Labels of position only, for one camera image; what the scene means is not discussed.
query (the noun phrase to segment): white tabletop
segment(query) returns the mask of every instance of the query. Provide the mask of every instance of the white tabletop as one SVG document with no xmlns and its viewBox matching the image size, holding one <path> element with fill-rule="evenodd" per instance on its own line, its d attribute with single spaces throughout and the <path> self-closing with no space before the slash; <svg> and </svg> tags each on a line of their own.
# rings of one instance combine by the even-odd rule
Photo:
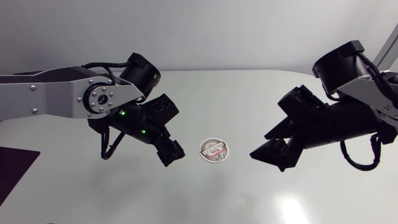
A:
<svg viewBox="0 0 398 224">
<path fill-rule="evenodd" d="M 398 151 L 382 147 L 376 170 L 361 172 L 339 144 L 304 150 L 280 172 L 251 159 L 284 112 L 277 102 L 304 84 L 324 102 L 319 79 L 275 70 L 162 72 L 150 98 L 166 93 L 180 113 L 167 128 L 186 156 L 163 166 L 152 145 L 126 136 L 100 158 L 100 136 L 84 119 L 37 116 L 0 123 L 0 145 L 40 151 L 0 207 L 0 223 L 395 223 Z M 111 130 L 111 141 L 117 136 Z M 211 164 L 207 138 L 230 149 Z M 369 136 L 346 142 L 371 163 Z"/>
</svg>

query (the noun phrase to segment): wire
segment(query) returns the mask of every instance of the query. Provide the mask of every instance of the wire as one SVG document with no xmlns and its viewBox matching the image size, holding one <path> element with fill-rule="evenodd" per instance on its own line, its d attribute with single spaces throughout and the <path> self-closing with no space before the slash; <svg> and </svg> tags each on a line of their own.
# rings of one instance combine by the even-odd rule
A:
<svg viewBox="0 0 398 224">
<path fill-rule="evenodd" d="M 103 68 L 108 72 L 109 77 L 110 77 L 110 79 L 112 80 L 113 85 L 115 85 L 116 82 L 114 81 L 114 75 L 113 75 L 112 70 L 111 70 L 110 68 L 108 68 L 108 67 L 103 67 Z"/>
<path fill-rule="evenodd" d="M 380 92 L 389 100 L 392 101 L 392 105 L 398 109 L 398 94 L 390 83 L 384 78 L 384 74 L 380 73 L 379 69 L 373 64 L 364 54 L 358 52 L 358 56 L 362 61 L 369 66 L 367 71 L 374 80 L 377 88 Z"/>
<path fill-rule="evenodd" d="M 334 98 L 332 97 L 325 89 L 325 87 L 322 85 L 323 91 L 325 91 L 326 96 L 329 98 L 329 100 L 333 100 L 333 101 L 343 101 L 343 97 L 340 98 Z"/>
<path fill-rule="evenodd" d="M 380 163 L 380 156 L 381 156 L 381 139 L 379 138 L 378 134 L 374 134 L 371 136 L 371 145 L 374 154 L 373 163 L 370 165 L 362 165 L 354 162 L 347 153 L 346 144 L 344 141 L 340 142 L 341 152 L 344 155 L 344 158 L 351 164 L 353 167 L 361 170 L 361 171 L 370 171 L 377 167 Z"/>
<path fill-rule="evenodd" d="M 117 146 L 119 145 L 120 141 L 122 141 L 123 137 L 124 137 L 124 133 L 120 132 L 119 136 L 116 138 L 116 140 L 113 142 L 112 145 L 109 146 L 109 150 L 106 151 L 106 148 L 108 147 L 109 144 L 109 128 L 106 132 L 101 134 L 101 158 L 103 158 L 104 160 L 108 160 L 113 152 L 115 151 L 115 149 L 117 148 Z"/>
<path fill-rule="evenodd" d="M 95 68 L 95 67 L 108 67 L 108 68 L 126 68 L 131 65 L 131 62 L 124 63 L 106 63 L 106 62 L 91 62 L 85 65 L 82 65 L 83 68 Z"/>
</svg>

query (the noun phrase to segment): circular token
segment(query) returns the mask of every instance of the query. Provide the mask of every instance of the circular token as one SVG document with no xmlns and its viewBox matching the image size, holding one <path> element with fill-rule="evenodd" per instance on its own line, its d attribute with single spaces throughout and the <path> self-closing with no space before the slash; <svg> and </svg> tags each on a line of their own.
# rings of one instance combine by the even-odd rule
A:
<svg viewBox="0 0 398 224">
<path fill-rule="evenodd" d="M 200 144 L 199 153 L 207 162 L 217 163 L 223 162 L 228 157 L 229 148 L 223 140 L 209 138 Z"/>
</svg>

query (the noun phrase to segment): metal bracket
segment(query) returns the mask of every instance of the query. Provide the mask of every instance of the metal bracket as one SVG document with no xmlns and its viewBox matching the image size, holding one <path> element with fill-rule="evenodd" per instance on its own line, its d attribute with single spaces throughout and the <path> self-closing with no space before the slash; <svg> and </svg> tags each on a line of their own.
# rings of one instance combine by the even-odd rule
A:
<svg viewBox="0 0 398 224">
<path fill-rule="evenodd" d="M 396 75 L 398 73 L 386 71 L 386 78 Z M 397 84 L 390 83 L 390 85 L 398 89 Z M 370 75 L 351 80 L 340 86 L 338 90 L 375 108 L 383 121 L 394 127 L 398 127 L 398 120 L 396 120 L 398 119 L 398 109 L 393 107 L 391 100 L 380 92 Z"/>
</svg>

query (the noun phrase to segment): aluminum arm segment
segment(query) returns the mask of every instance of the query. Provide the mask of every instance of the aluminum arm segment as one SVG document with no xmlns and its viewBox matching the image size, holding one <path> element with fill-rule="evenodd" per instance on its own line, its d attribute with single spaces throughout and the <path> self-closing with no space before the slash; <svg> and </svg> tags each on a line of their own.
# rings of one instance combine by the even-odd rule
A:
<svg viewBox="0 0 398 224">
<path fill-rule="evenodd" d="M 398 76 L 396 72 L 385 71 L 384 73 L 387 80 L 394 80 L 394 77 Z M 389 84 L 398 90 L 398 84 L 393 82 Z M 392 101 L 380 92 L 370 75 L 355 78 L 340 86 L 338 90 L 375 108 L 383 121 L 398 128 L 398 108 L 395 108 Z"/>
<path fill-rule="evenodd" d="M 0 120 L 51 114 L 98 119 L 110 109 L 143 97 L 131 82 L 82 67 L 67 67 L 33 75 L 0 75 Z"/>
</svg>

